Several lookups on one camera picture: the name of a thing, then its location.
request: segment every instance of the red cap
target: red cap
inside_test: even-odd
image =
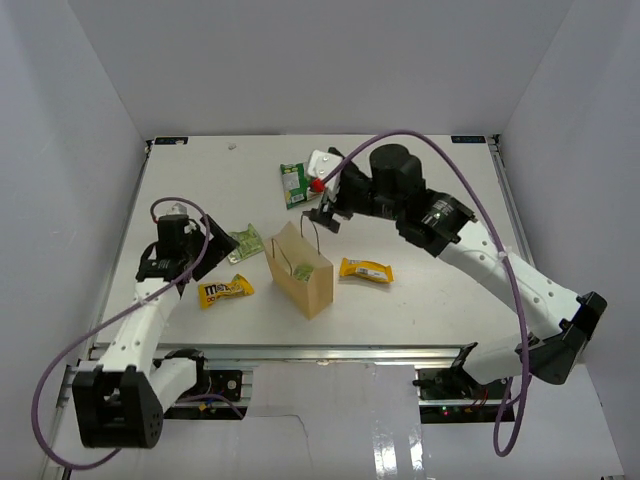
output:
[[[318,193],[324,192],[324,183],[322,183],[322,180],[320,180],[319,178],[316,178],[314,181],[312,181],[311,190]]]

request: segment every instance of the white tabletop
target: white tabletop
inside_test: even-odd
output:
[[[186,197],[207,211],[226,231],[252,223],[263,238],[298,222],[302,210],[285,207],[281,163],[307,160],[313,149],[337,147],[344,154],[363,135],[283,135],[190,137],[186,145],[155,145],[142,180],[103,319],[127,307],[144,248],[156,239],[149,206],[159,197]],[[486,144],[453,144],[432,136],[459,165],[482,199],[505,245],[518,251],[500,184]],[[427,186],[446,191],[475,209],[448,167],[417,139],[398,137],[422,160]],[[370,173],[368,151],[356,160]],[[307,238],[313,229],[305,221]],[[236,265],[223,261],[202,281],[228,282],[244,275],[254,286],[250,297],[225,299],[201,310],[196,284],[189,284],[174,310],[161,345],[461,345],[516,333],[515,315],[456,269],[405,242],[392,222],[355,216],[338,235],[319,228],[322,253],[335,266],[334,302],[306,320],[273,283],[264,254]],[[342,257],[391,265],[389,288],[366,281],[337,279]],[[111,341],[118,324],[97,337]]]

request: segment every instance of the green snack package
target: green snack package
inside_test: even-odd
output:
[[[249,224],[244,232],[229,232],[229,235],[240,245],[227,255],[230,263],[238,263],[264,250],[260,234]]]
[[[311,179],[305,173],[307,163],[280,165],[284,201],[287,204],[287,209],[300,205],[318,195],[309,188]]]
[[[313,265],[301,263],[293,271],[293,278],[301,282],[308,282],[313,272]]]

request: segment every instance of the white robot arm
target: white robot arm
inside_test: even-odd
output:
[[[305,212],[312,221],[334,233],[334,214],[349,219],[354,213],[395,221],[399,234],[434,257],[463,271],[504,304],[515,310],[511,283],[503,268],[505,252],[498,252],[473,211],[451,195],[426,188],[422,164],[402,145],[383,145],[372,151],[371,178],[353,163],[325,180],[343,160],[335,149],[314,151],[307,173],[312,185],[324,190],[318,208]],[[530,373],[545,382],[562,384],[591,340],[606,301],[597,293],[579,296],[557,285],[513,253],[512,265],[530,330]],[[520,375],[520,335],[462,348],[449,369],[435,379],[415,382],[426,398],[473,396],[479,386]]]
[[[153,356],[186,282],[174,284],[201,252],[204,235],[176,205],[158,219],[158,241],[140,260],[133,303],[171,284],[123,320],[113,342],[92,371],[79,372],[72,385],[82,443],[86,447],[151,448],[160,438],[164,412],[185,392],[205,393],[204,357],[195,349]],[[207,216],[212,237],[192,276],[199,280],[237,246]],[[155,258],[150,258],[155,251]]]

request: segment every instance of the paper bag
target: paper bag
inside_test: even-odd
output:
[[[333,264],[320,254],[319,244],[317,249],[311,246],[301,231],[288,222],[264,246],[273,280],[308,319],[333,302]],[[307,275],[308,281],[294,277],[296,269],[309,265],[313,270],[310,277]]]

